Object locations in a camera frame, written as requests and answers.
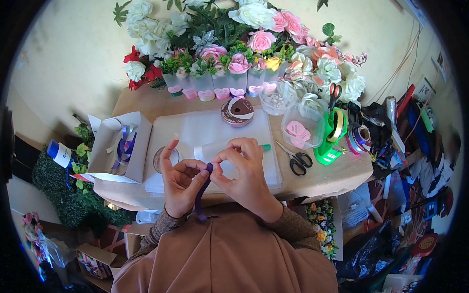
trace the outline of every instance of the silver glitter poinsettia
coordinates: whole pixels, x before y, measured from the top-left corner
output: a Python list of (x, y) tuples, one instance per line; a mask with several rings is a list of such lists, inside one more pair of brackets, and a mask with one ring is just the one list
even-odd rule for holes
[(191, 49), (196, 51), (196, 55), (199, 55), (203, 49), (209, 48), (215, 40), (218, 40), (218, 38), (214, 36), (214, 33), (215, 31), (211, 30), (201, 38), (199, 36), (192, 38), (196, 44)]

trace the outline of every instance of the yellow rose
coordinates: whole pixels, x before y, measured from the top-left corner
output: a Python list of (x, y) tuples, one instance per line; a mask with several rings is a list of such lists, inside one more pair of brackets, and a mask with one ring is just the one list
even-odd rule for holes
[(279, 57), (270, 57), (265, 61), (265, 67), (267, 69), (272, 69), (273, 71), (277, 71), (280, 66), (280, 58)]

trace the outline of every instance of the white tissue paper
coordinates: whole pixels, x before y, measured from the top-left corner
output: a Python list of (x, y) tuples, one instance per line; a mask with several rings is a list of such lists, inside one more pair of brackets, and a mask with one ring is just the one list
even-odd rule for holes
[[(274, 141), (270, 130), (269, 118), (262, 109), (254, 109), (253, 120), (244, 127), (234, 128), (223, 122), (219, 111), (190, 112), (172, 116), (158, 117), (150, 136), (146, 156), (145, 190), (153, 197), (164, 196), (162, 175), (153, 167), (153, 158), (157, 150), (165, 146), (178, 133), (180, 140), (176, 149), (180, 160), (196, 158), (209, 163), (213, 157), (224, 150), (228, 142), (236, 137), (257, 139), (259, 145), (270, 144)], [(237, 171), (230, 162), (221, 164), (223, 175), (233, 179)], [(281, 176), (275, 148), (264, 152), (262, 161), (264, 176), (270, 190), (281, 187)], [(211, 183), (206, 193), (222, 193), (214, 183)]]

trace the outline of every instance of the purple ribbon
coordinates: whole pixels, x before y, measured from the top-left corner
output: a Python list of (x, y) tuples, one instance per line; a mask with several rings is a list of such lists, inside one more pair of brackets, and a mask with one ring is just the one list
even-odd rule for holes
[(202, 188), (200, 188), (199, 192), (197, 193), (196, 196), (196, 201), (194, 203), (194, 206), (196, 208), (196, 214), (199, 220), (203, 223), (207, 220), (207, 216), (204, 214), (204, 210), (202, 209), (202, 195), (204, 194), (205, 190), (207, 189), (208, 185), (210, 184), (210, 175), (213, 172), (213, 165), (211, 163), (207, 164), (207, 169), (209, 173), (207, 180), (205, 183), (202, 185)]

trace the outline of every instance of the hand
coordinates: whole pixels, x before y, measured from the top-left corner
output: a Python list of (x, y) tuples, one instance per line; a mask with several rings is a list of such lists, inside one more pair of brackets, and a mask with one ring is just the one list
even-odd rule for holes
[[(264, 149), (256, 139), (232, 139), (226, 150), (222, 150), (213, 158), (210, 179), (240, 205), (265, 222), (274, 223), (281, 217), (283, 206), (267, 187), (262, 168), (263, 156)], [(238, 170), (238, 175), (233, 180), (223, 176), (220, 163), (225, 160)]]
[(192, 209), (197, 193), (209, 176), (207, 164), (199, 160), (184, 159), (173, 167), (169, 156), (178, 142), (172, 140), (168, 143), (159, 157), (165, 186), (165, 208), (173, 218), (181, 218)]

